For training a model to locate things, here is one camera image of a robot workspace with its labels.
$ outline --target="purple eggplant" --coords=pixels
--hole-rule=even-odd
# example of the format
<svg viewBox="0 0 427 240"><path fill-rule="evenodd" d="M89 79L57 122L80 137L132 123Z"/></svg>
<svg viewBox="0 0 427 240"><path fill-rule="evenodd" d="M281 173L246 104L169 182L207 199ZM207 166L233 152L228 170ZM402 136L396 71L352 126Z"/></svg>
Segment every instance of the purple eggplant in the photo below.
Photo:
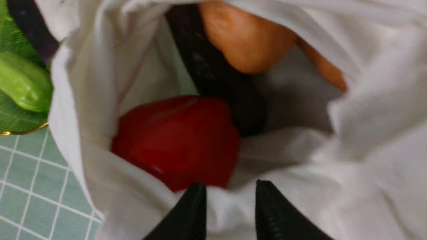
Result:
<svg viewBox="0 0 427 240"><path fill-rule="evenodd" d="M59 48L34 0L7 0L7 8L18 28L46 65Z"/></svg>
<svg viewBox="0 0 427 240"><path fill-rule="evenodd" d="M166 14L184 65L202 96L224 99L242 137L263 131L267 105L251 83L252 77L234 69L206 36L196 4L176 5Z"/></svg>

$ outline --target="red bell pepper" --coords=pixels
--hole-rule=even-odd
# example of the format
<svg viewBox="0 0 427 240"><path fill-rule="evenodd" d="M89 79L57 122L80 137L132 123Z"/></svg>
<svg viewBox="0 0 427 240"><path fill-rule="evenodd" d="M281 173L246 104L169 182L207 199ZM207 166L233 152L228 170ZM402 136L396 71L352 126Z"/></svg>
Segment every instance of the red bell pepper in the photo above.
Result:
<svg viewBox="0 0 427 240"><path fill-rule="evenodd" d="M196 181L226 187L239 147L222 99L181 96L138 106L121 117L112 152L179 191Z"/></svg>

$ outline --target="gold plate rim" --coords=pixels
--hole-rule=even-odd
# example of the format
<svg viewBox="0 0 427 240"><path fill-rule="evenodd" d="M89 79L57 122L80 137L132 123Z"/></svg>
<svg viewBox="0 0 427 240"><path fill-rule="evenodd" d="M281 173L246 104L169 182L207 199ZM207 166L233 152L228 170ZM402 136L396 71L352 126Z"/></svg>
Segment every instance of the gold plate rim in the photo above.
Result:
<svg viewBox="0 0 427 240"><path fill-rule="evenodd" d="M42 124L38 125L37 127L29 130L29 131L25 131L25 132L13 132L13 131L6 131L6 132L0 132L0 136L5 136L5 135L25 135L25 134L29 134L32 132L35 132L37 130L40 130L42 128L45 128L49 125L48 122L43 122Z"/></svg>

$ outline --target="white cloth bag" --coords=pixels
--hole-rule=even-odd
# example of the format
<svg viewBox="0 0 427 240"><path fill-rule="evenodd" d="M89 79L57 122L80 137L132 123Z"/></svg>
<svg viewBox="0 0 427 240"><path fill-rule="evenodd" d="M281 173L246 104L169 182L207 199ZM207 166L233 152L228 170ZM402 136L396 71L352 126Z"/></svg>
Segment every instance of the white cloth bag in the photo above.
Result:
<svg viewBox="0 0 427 240"><path fill-rule="evenodd" d="M195 92L163 18L188 2L80 0L80 27L53 60L50 127L105 219L100 240L143 238L179 199L109 147L127 110ZM208 189L208 239L256 239L257 178L335 239L427 239L427 2L230 3L294 30L350 91L328 104L328 132L325 106L338 92L298 50L257 80L264 93L288 95L268 97L274 131L243 140L230 189ZM280 129L294 118L304 127Z"/></svg>

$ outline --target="green vegetable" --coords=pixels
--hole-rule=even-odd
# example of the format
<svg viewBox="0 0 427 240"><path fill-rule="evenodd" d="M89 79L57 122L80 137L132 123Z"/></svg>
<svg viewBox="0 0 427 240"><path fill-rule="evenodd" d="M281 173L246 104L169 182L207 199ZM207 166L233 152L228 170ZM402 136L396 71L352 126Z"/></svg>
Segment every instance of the green vegetable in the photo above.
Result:
<svg viewBox="0 0 427 240"><path fill-rule="evenodd" d="M0 91L29 111L49 111L53 86L47 70L12 52L0 53Z"/></svg>
<svg viewBox="0 0 427 240"><path fill-rule="evenodd" d="M16 53L39 66L45 67L37 51L11 17L6 0L0 0L0 52L5 51Z"/></svg>

